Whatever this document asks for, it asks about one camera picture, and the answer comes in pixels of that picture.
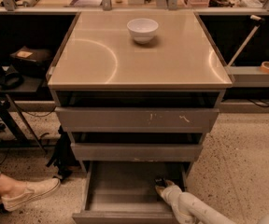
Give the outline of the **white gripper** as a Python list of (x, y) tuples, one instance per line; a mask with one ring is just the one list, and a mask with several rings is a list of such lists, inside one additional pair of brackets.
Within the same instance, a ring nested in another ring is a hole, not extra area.
[(182, 190), (173, 181), (165, 179), (164, 184), (166, 186), (155, 186), (157, 194), (163, 198), (168, 204), (176, 203), (178, 197), (182, 193)]

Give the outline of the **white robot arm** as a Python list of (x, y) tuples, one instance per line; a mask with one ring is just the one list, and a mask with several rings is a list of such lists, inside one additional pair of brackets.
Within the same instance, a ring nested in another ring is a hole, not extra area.
[(171, 180), (160, 179), (155, 189), (172, 208), (179, 224), (236, 224)]

